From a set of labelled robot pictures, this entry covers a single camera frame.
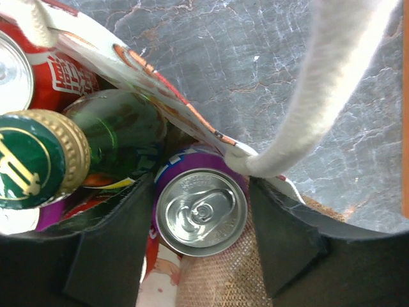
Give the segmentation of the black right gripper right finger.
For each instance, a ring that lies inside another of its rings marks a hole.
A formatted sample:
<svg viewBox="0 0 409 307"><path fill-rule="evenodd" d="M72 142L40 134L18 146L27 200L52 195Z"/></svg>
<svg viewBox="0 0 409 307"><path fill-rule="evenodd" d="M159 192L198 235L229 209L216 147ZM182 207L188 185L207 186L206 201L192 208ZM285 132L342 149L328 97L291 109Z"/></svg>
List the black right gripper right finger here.
<svg viewBox="0 0 409 307"><path fill-rule="evenodd" d="M407 306L408 234L325 216L252 178L252 218L274 306Z"/></svg>

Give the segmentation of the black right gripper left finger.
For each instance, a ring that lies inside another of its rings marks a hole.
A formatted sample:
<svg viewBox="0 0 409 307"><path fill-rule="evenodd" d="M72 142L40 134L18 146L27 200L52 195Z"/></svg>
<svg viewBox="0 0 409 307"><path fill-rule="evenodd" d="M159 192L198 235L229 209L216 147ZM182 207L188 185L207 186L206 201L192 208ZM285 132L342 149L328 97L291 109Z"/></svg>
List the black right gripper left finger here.
<svg viewBox="0 0 409 307"><path fill-rule="evenodd" d="M154 197L152 175L97 206L95 222L68 219L1 236L2 306L134 306Z"/></svg>

